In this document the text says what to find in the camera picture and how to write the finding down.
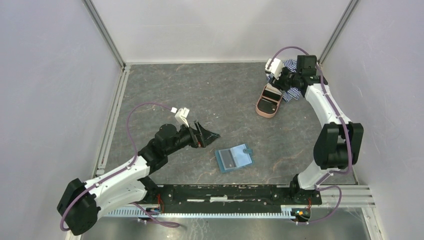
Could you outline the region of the pink card box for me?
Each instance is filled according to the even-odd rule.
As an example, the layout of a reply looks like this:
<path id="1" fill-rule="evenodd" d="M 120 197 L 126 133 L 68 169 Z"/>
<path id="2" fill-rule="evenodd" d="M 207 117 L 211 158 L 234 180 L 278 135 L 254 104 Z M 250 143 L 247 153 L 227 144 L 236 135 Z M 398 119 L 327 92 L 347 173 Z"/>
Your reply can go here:
<path id="1" fill-rule="evenodd" d="M 256 103 L 255 111 L 264 118 L 273 118 L 283 99 L 283 93 L 271 84 L 267 83 Z"/>

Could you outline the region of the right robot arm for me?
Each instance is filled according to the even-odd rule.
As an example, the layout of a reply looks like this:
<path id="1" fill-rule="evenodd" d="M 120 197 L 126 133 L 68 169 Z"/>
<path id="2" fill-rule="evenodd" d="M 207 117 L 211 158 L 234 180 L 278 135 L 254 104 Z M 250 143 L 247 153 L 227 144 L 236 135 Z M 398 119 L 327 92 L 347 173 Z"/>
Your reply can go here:
<path id="1" fill-rule="evenodd" d="M 347 117 L 331 95 L 314 55 L 298 55 L 295 71 L 276 57 L 265 66 L 270 84 L 278 90 L 297 89 L 312 106 L 321 125 L 313 147 L 313 160 L 290 182 L 289 199 L 302 204 L 310 191 L 330 176 L 347 175 L 358 161 L 364 128 Z"/>

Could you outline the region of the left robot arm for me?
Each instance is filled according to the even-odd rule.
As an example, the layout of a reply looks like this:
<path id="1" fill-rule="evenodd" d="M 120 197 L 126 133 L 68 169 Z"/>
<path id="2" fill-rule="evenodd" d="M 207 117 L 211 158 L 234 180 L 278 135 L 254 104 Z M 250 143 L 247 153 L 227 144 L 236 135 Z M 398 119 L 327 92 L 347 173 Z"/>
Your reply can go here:
<path id="1" fill-rule="evenodd" d="M 75 236 L 92 228 L 107 213 L 133 202 L 153 203 L 157 190 L 142 179 L 168 163 L 168 156 L 190 146 L 206 148 L 220 138 L 218 133 L 194 121 L 194 127 L 164 124 L 148 144 L 126 163 L 86 181 L 70 181 L 56 207 L 61 215 L 59 227 Z"/>

